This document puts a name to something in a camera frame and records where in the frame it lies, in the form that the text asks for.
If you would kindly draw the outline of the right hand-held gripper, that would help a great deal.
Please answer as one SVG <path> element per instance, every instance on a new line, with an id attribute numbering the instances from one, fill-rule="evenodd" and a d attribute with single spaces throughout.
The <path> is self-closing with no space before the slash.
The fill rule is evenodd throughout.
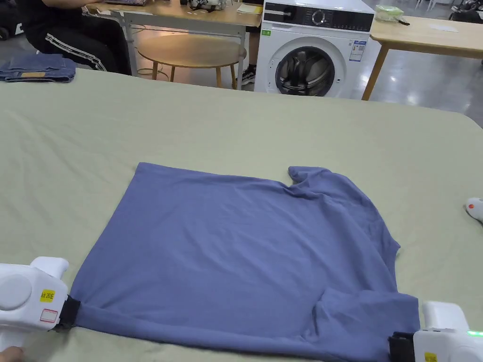
<path id="1" fill-rule="evenodd" d="M 388 338 L 391 362 L 481 362 L 483 333 L 471 330 L 461 307 L 427 301 L 425 328 L 414 334 L 395 332 Z"/>

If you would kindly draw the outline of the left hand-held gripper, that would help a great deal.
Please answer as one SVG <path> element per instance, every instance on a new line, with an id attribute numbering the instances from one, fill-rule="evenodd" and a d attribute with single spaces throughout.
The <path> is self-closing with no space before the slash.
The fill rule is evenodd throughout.
<path id="1" fill-rule="evenodd" d="M 68 294 L 64 258 L 39 256 L 30 264 L 0 265 L 0 347 L 22 347 L 39 331 L 68 330 L 80 301 Z"/>

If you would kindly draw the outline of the person's left hand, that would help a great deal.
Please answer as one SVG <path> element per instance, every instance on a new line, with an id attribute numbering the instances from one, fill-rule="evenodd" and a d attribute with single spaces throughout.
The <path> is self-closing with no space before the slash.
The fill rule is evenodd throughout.
<path id="1" fill-rule="evenodd" d="M 23 358 L 24 353 L 20 347 L 11 346 L 0 352 L 1 362 L 22 362 Z"/>

